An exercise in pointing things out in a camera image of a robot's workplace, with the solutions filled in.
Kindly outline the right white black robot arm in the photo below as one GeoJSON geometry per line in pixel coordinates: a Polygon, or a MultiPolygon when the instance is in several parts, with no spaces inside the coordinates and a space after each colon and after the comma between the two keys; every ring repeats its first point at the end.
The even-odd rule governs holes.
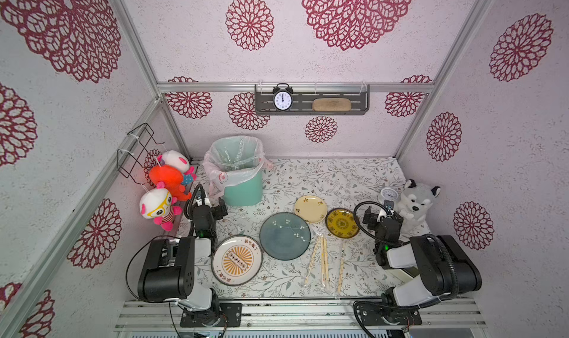
{"type": "Polygon", "coordinates": [[[354,220],[374,240],[373,253],[380,267],[419,272],[408,283],[386,290],[376,303],[379,307],[415,311],[481,289],[480,271],[452,236],[427,233],[403,242],[399,240],[403,217],[373,201],[356,205],[354,220]]]}

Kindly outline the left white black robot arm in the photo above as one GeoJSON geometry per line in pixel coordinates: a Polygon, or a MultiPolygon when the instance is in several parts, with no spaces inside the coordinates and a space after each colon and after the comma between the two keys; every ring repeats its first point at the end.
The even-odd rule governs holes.
{"type": "Polygon", "coordinates": [[[211,256],[217,243],[217,222],[228,214],[223,200],[214,206],[203,185],[194,187],[183,215],[190,223],[186,237],[160,236],[150,240],[136,292],[131,295],[146,303],[168,303],[182,310],[180,325],[217,326],[223,317],[214,289],[196,281],[196,261],[211,256]]]}

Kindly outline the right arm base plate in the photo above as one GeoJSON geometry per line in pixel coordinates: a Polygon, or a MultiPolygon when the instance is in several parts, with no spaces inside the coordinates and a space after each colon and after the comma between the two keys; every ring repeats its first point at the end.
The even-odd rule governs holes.
{"type": "Polygon", "coordinates": [[[356,301],[353,304],[357,320],[364,326],[420,326],[423,321],[417,310],[391,308],[380,302],[356,301]]]}

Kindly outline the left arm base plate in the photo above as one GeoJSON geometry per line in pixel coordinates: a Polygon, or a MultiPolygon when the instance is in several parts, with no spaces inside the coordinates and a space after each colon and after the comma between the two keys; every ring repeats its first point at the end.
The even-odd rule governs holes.
{"type": "Polygon", "coordinates": [[[204,311],[184,310],[180,327],[189,328],[235,328],[241,326],[243,305],[235,302],[221,302],[204,311]]]}

